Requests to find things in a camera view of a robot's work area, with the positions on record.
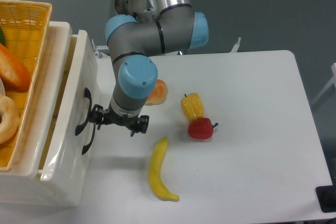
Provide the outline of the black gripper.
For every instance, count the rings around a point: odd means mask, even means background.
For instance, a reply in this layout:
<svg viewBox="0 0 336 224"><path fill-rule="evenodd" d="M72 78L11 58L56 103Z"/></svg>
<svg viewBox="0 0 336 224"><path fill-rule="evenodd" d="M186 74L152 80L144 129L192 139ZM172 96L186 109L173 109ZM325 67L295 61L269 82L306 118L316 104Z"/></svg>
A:
<svg viewBox="0 0 336 224"><path fill-rule="evenodd" d="M150 117L148 115L142 115L140 117L129 117L128 115L120 116L113 111L111 106L107 108L105 114L105 109L99 104L95 104L89 114L89 122L95 124L98 130L102 122L104 125L116 124L130 129L131 137L136 133L145 134L148 130L149 119Z"/></svg>

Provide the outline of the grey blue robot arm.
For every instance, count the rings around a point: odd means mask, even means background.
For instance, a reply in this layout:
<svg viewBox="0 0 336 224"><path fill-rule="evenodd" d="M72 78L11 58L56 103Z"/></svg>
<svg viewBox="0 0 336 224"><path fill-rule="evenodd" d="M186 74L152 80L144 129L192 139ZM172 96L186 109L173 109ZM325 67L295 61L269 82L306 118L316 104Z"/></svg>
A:
<svg viewBox="0 0 336 224"><path fill-rule="evenodd" d="M105 25L106 44L116 85L108 108L91 105L86 123L124 126L132 134L145 133L147 115L140 112L153 91L158 70L151 57L205 45L206 17L190 0L123 0L125 11Z"/></svg>

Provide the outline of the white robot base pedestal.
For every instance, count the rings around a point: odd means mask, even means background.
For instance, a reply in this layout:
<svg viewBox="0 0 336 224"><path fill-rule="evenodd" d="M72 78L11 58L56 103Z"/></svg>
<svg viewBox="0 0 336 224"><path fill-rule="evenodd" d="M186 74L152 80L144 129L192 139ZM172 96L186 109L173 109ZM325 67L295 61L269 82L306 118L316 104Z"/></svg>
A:
<svg viewBox="0 0 336 224"><path fill-rule="evenodd" d="M159 17L156 0L115 0L117 14L133 16L138 23L153 22Z"/></svg>

